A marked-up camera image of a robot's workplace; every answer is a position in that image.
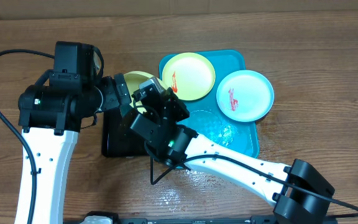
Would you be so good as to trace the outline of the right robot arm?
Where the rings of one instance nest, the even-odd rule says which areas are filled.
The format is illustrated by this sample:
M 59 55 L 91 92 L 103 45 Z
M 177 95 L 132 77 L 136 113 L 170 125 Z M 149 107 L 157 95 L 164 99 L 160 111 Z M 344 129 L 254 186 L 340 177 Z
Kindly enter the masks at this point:
M 262 161 L 216 144 L 180 121 L 190 113 L 171 88 L 156 78 L 141 83 L 132 97 L 129 130 L 144 142 L 152 162 L 213 174 L 237 184 L 273 207 L 278 223 L 323 223 L 334 187 L 309 163 Z

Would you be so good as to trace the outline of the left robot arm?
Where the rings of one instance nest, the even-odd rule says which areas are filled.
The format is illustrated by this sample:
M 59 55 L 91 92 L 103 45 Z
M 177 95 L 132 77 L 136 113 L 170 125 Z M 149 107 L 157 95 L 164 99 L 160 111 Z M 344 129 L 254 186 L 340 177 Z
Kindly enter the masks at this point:
M 48 82 L 29 86 L 19 97 L 23 153 L 16 223 L 62 223 L 71 156 L 84 118 L 131 103 L 121 74 L 103 75 L 100 50 L 59 41 Z

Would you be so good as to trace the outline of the light blue plate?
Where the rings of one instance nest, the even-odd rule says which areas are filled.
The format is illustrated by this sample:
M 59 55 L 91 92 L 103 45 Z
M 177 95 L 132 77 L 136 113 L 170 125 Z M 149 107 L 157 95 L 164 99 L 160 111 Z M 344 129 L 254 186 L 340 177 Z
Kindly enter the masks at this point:
M 228 118 L 253 122 L 263 118 L 272 108 L 275 93 L 269 80 L 259 72 L 238 70 L 218 85 L 216 101 Z

